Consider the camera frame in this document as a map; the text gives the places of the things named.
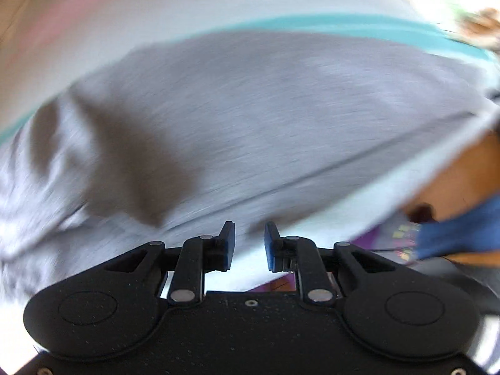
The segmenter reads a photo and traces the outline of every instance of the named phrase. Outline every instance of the metal pin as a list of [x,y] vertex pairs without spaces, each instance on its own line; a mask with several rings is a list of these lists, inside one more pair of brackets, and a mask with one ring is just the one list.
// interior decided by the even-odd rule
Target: metal pin
[[309,291],[307,297],[313,302],[328,302],[329,300],[333,299],[333,293],[326,289],[313,289]]
[[174,290],[170,297],[174,302],[191,302],[194,299],[194,292],[189,289]]

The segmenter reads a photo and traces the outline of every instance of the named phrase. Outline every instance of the screw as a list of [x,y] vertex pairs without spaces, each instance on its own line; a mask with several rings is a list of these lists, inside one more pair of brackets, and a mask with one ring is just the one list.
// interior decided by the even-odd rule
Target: screw
[[328,302],[333,299],[333,293],[326,289],[313,289],[309,291],[307,297],[313,302]]
[[255,306],[258,306],[258,302],[257,302],[257,300],[253,300],[253,299],[246,300],[245,306],[248,306],[250,308],[254,308]]
[[174,290],[171,295],[174,302],[191,302],[194,299],[194,292],[188,289]]

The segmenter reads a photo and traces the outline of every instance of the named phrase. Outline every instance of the wooden floor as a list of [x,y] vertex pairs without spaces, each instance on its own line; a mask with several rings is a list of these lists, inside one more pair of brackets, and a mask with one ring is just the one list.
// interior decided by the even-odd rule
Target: wooden floor
[[[464,151],[452,165],[405,207],[412,209],[420,203],[431,204],[437,220],[451,218],[472,209],[500,192],[500,139],[487,135],[480,143]],[[500,267],[500,251],[488,254],[459,254],[449,257],[460,263]],[[293,290],[286,279],[268,284],[270,292]]]

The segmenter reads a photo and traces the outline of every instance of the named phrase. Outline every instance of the blue cloth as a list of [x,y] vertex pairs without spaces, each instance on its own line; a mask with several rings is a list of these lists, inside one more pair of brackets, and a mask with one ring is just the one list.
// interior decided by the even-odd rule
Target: blue cloth
[[453,253],[483,253],[500,249],[500,195],[459,217],[422,224],[417,258]]

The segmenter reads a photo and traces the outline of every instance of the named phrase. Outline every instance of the teal stripe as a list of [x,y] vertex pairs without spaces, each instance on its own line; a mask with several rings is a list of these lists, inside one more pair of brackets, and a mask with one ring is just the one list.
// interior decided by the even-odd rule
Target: teal stripe
[[[376,38],[416,46],[427,52],[467,56],[487,62],[492,57],[487,51],[448,39],[435,25],[413,22],[384,15],[366,14],[317,14],[292,15],[249,21],[220,29],[212,29],[203,34],[229,30],[269,30],[312,32],[330,35]],[[13,126],[0,133],[0,144],[21,128],[33,113],[22,117]]]
[[23,125],[25,125],[31,116],[34,114],[34,111],[30,112],[28,115],[23,116],[19,120],[17,120],[13,125],[7,127],[5,130],[0,132],[0,145],[11,138]]

